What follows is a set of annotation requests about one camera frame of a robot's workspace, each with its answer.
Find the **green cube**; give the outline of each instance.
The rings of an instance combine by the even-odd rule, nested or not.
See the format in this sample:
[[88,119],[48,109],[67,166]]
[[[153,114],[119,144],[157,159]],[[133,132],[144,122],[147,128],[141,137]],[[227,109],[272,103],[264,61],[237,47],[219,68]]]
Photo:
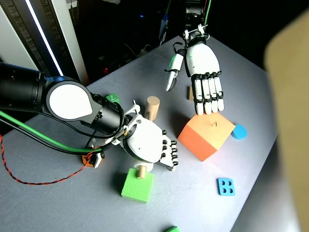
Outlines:
[[138,179],[138,172],[134,168],[129,169],[121,196],[137,202],[147,203],[155,176],[151,173],[146,173],[144,179]]
[[117,94],[115,93],[112,93],[110,95],[107,95],[106,96],[107,100],[109,100],[110,102],[116,102],[116,103],[119,103],[120,104],[120,99],[119,97],[117,96]]
[[177,226],[173,226],[172,228],[169,228],[165,232],[180,232],[179,228]]

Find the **blue circular block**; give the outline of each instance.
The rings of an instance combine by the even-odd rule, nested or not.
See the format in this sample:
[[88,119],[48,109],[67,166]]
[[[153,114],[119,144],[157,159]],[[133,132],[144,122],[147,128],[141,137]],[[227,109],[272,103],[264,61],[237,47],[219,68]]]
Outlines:
[[241,140],[247,137],[247,130],[240,124],[235,125],[235,129],[232,132],[232,136],[237,139]]

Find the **tabletop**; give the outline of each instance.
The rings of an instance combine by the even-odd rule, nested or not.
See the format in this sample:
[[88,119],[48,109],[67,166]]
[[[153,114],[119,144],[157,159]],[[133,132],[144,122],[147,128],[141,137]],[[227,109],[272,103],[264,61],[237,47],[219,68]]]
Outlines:
[[[161,100],[156,120],[176,139],[195,115],[187,100],[191,79],[184,67],[177,85],[165,92],[172,45],[166,42],[143,57],[91,84],[91,92],[116,93],[124,109],[135,99],[143,111],[148,96]],[[106,152],[98,169],[86,168],[65,182],[28,186],[14,181],[0,167],[0,231],[124,231],[162,232],[177,225],[182,232],[228,232],[233,227],[277,137],[274,105],[265,71],[211,38],[221,70],[225,109],[221,114],[243,125],[248,136],[232,136],[212,156],[201,162],[178,143],[176,171],[155,165],[150,200],[142,204],[122,198],[120,193],[130,157],[120,147]],[[88,138],[43,116],[27,122],[38,131],[71,147],[84,147]],[[79,123],[79,128],[91,132]],[[47,182],[68,176],[81,166],[79,156],[51,150],[16,131],[3,138],[7,165],[28,182]],[[234,181],[235,196],[220,196],[217,178]]]

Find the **robotic arm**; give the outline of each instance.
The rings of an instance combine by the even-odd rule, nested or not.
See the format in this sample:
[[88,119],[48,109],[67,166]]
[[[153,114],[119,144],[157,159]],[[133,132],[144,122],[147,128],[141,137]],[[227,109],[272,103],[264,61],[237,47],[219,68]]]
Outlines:
[[[65,76],[48,78],[39,71],[0,63],[0,109],[45,112],[62,121],[80,121],[104,134],[112,133],[106,139],[91,139],[87,147],[106,149],[120,144],[145,166],[157,163],[173,171],[178,165],[176,141],[140,115],[135,101],[124,112],[119,104]],[[95,168],[101,154],[96,157]]]
[[166,88],[166,91],[170,91],[175,86],[176,77],[185,58],[185,68],[188,77],[191,77],[198,115],[202,115],[204,111],[209,115],[212,112],[224,110],[219,62],[214,52],[206,45],[209,35],[205,34],[205,27],[199,24],[193,31],[185,30],[183,35],[186,46],[178,51],[175,50],[175,55],[169,64]]

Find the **led light strip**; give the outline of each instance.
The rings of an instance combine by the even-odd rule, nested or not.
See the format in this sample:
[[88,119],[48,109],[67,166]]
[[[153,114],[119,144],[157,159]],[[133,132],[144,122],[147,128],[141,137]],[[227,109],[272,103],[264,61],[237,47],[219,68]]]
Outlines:
[[51,49],[51,47],[50,47],[50,45],[49,45],[49,43],[48,43],[48,41],[47,41],[47,38],[46,38],[46,36],[45,36],[45,34],[44,34],[43,30],[42,30],[42,27],[41,27],[41,25],[40,25],[40,23],[39,23],[39,21],[38,21],[37,16],[35,15],[35,12],[34,12],[34,10],[33,10],[33,8],[32,8],[32,5],[31,5],[30,1],[29,1],[29,0],[25,0],[25,2],[26,2],[26,4],[27,4],[27,6],[28,6],[28,8],[29,8],[29,10],[30,10],[30,13],[31,13],[31,15],[32,15],[32,17],[33,17],[33,19],[34,19],[34,22],[35,22],[35,24],[37,25],[37,28],[38,28],[38,30],[39,30],[39,32],[40,32],[40,34],[41,34],[41,36],[42,36],[42,38],[43,38],[43,40],[44,40],[44,43],[45,43],[45,45],[46,45],[46,47],[47,47],[47,50],[48,50],[49,54],[51,55],[51,57],[52,57],[52,59],[53,59],[53,61],[54,61],[54,64],[55,64],[56,67],[57,67],[57,70],[58,70],[60,76],[63,76],[63,73],[62,73],[62,71],[61,71],[61,69],[60,69],[60,66],[59,66],[59,64],[58,64],[58,62],[57,62],[57,60],[56,60],[56,57],[55,57],[55,55],[54,55],[54,53],[53,53],[53,51],[52,51],[52,49]]

